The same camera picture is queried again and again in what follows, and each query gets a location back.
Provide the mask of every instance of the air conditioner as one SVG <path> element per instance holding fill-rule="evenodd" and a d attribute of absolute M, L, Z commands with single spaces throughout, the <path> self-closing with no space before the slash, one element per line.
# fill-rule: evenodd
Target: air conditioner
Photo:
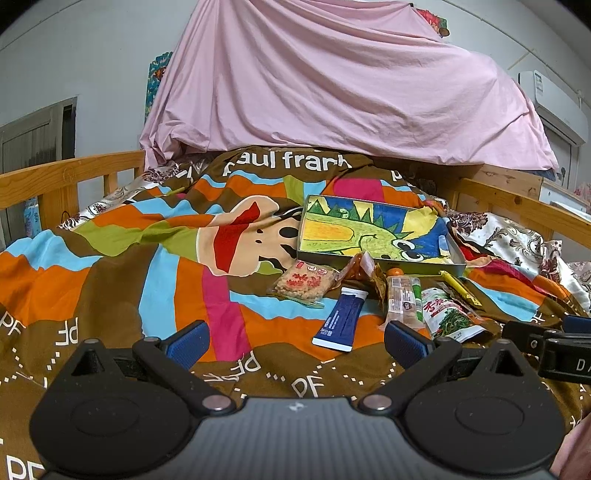
<path fill-rule="evenodd" d="M 542 123 L 571 145 L 589 140 L 589 123 L 579 106 L 540 72 L 521 72 L 519 85 L 534 104 Z"/>

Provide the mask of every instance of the screw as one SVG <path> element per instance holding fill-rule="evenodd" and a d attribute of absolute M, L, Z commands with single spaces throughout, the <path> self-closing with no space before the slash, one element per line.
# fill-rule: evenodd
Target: screw
<path fill-rule="evenodd" d="M 232 400 L 225 395 L 209 395 L 203 399 L 203 406 L 212 411 L 221 411 L 232 405 Z"/>
<path fill-rule="evenodd" d="M 363 399 L 363 405 L 369 410 L 382 411 L 392 405 L 392 400 L 386 395 L 368 395 Z"/>

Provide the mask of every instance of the blue tube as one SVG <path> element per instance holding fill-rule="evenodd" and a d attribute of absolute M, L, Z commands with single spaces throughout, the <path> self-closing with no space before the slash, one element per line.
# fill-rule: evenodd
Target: blue tube
<path fill-rule="evenodd" d="M 341 352 L 350 352 L 353 349 L 357 320 L 367 296 L 368 293 L 363 290 L 341 288 L 335 307 L 322 328 L 314 335 L 312 343 Z"/>

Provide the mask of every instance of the pink cloth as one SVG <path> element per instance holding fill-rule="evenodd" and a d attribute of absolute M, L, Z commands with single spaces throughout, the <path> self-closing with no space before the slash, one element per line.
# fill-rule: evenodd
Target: pink cloth
<path fill-rule="evenodd" d="M 560 480 L 591 478 L 591 415 L 587 415 L 564 437 L 550 472 Z"/>
<path fill-rule="evenodd" d="M 140 142 L 147 167 L 184 145 L 558 167 L 517 84 L 402 1 L 199 0 Z"/>

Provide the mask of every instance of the wooden bed rail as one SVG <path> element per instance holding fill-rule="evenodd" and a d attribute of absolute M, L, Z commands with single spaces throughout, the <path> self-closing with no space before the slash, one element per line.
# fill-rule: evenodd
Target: wooden bed rail
<path fill-rule="evenodd" d="M 144 152 L 131 151 L 72 158 L 23 168 L 0 175 L 0 210 L 31 197 L 38 197 L 41 226 L 53 228 L 67 216 L 78 213 L 80 181 L 103 177 L 105 195 L 117 188 L 117 172 L 144 169 Z"/>
<path fill-rule="evenodd" d="M 53 228 L 62 222 L 64 213 L 69 216 L 78 213 L 78 182 L 103 177 L 107 195 L 117 188 L 117 172 L 131 168 L 136 177 L 143 171 L 143 151 L 72 158 L 5 173 L 0 175 L 0 210 L 37 196 L 41 226 Z M 591 222 L 525 194 L 512 193 L 469 178 L 453 178 L 455 172 L 450 170 L 451 177 L 441 182 L 445 187 L 441 194 L 452 208 L 456 207 L 460 194 L 466 194 L 478 200 L 479 211 L 490 212 L 493 205 L 508 210 L 518 216 L 523 226 L 539 232 L 545 240 L 551 239 L 556 231 L 591 248 Z"/>
<path fill-rule="evenodd" d="M 491 205 L 497 205 L 516 213 L 521 225 L 540 233 L 545 240 L 551 240 L 553 233 L 558 232 L 591 248 L 591 222 L 566 210 L 471 179 L 461 179 L 456 192 L 449 199 L 452 207 L 457 194 L 465 193 L 484 204 L 482 211 L 490 212 Z"/>

